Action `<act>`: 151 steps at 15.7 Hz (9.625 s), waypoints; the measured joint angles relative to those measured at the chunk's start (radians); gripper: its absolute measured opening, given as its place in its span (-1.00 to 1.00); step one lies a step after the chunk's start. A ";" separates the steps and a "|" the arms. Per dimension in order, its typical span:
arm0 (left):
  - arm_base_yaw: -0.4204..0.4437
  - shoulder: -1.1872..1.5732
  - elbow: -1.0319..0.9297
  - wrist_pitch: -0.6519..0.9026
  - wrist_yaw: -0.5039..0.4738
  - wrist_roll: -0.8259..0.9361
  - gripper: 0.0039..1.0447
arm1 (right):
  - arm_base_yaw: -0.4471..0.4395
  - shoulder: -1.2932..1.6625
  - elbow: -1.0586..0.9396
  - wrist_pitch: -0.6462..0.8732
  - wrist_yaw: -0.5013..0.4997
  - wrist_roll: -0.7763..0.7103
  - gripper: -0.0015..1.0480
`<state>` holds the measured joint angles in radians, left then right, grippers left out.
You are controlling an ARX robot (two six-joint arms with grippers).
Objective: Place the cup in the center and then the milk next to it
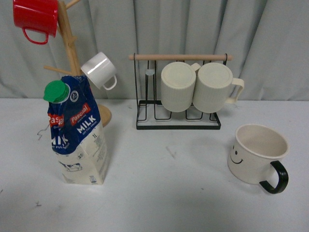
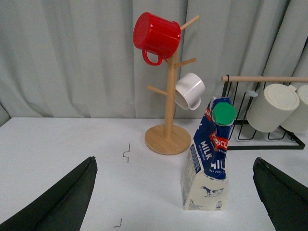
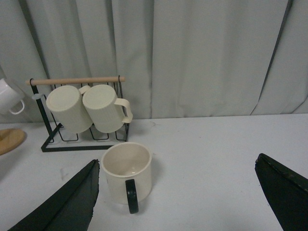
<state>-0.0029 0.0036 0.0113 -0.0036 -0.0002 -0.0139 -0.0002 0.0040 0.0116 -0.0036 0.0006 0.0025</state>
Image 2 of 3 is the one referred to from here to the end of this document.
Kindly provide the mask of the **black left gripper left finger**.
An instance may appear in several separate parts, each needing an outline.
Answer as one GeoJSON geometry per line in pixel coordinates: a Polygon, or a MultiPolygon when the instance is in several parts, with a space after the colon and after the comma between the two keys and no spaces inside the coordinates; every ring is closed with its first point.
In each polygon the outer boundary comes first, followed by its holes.
{"type": "Polygon", "coordinates": [[[78,231],[92,196],[97,162],[89,157],[0,225],[2,231],[78,231]]]}

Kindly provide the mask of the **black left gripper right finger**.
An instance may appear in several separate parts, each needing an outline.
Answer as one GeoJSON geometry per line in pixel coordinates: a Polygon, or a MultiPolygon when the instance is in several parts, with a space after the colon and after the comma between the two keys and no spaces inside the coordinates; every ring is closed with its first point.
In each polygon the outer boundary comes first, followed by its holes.
{"type": "Polygon", "coordinates": [[[277,231],[308,229],[308,188],[264,159],[253,164],[258,196],[277,231]]]}

